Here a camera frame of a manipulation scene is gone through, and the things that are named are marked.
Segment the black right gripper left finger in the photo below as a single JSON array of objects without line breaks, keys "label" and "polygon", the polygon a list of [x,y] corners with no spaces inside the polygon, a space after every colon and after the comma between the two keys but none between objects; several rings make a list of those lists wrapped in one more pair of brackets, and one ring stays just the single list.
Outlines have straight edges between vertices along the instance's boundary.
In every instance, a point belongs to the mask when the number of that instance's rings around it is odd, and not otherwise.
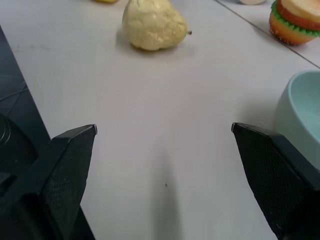
[{"label": "black right gripper left finger", "polygon": [[0,198],[0,240],[96,240],[81,208],[96,125],[50,140]]}]

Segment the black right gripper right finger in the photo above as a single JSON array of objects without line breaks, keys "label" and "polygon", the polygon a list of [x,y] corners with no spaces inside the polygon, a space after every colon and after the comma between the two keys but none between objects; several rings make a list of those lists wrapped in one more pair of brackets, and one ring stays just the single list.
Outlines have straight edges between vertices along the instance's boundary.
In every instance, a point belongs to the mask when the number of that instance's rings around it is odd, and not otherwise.
[{"label": "black right gripper right finger", "polygon": [[320,171],[283,135],[231,126],[248,184],[278,240],[320,240]]}]

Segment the light blue bowl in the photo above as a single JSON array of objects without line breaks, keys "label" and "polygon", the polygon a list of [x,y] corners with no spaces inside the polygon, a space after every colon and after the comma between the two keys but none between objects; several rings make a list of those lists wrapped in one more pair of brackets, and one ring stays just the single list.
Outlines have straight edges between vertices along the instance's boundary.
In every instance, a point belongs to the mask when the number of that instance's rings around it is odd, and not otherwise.
[{"label": "light blue bowl", "polygon": [[278,101],[273,129],[320,170],[320,71],[295,74]]}]

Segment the dark robot body part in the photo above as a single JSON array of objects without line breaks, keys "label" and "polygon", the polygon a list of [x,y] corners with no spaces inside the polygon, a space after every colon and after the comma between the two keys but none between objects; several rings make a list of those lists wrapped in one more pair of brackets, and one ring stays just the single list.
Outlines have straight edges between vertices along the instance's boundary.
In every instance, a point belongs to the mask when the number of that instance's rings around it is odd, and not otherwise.
[{"label": "dark robot body part", "polygon": [[0,198],[33,165],[49,142],[45,127],[31,127],[24,132],[11,119],[0,114]]}]

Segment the toy hamburger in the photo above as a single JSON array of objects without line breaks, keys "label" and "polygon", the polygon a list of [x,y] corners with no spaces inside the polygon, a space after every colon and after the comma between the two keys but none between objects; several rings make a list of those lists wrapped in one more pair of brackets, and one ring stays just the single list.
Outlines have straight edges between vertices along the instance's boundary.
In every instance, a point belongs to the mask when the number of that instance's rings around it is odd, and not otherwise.
[{"label": "toy hamburger", "polygon": [[269,31],[290,46],[320,38],[320,0],[274,0]]}]

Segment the pale yellow toy pear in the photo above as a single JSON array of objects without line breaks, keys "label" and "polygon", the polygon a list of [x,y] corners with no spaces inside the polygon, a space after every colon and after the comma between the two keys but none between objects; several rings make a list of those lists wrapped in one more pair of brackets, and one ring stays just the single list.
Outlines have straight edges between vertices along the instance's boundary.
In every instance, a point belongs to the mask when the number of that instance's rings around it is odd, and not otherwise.
[{"label": "pale yellow toy pear", "polygon": [[128,0],[122,30],[133,47],[151,52],[174,48],[192,34],[171,0]]}]

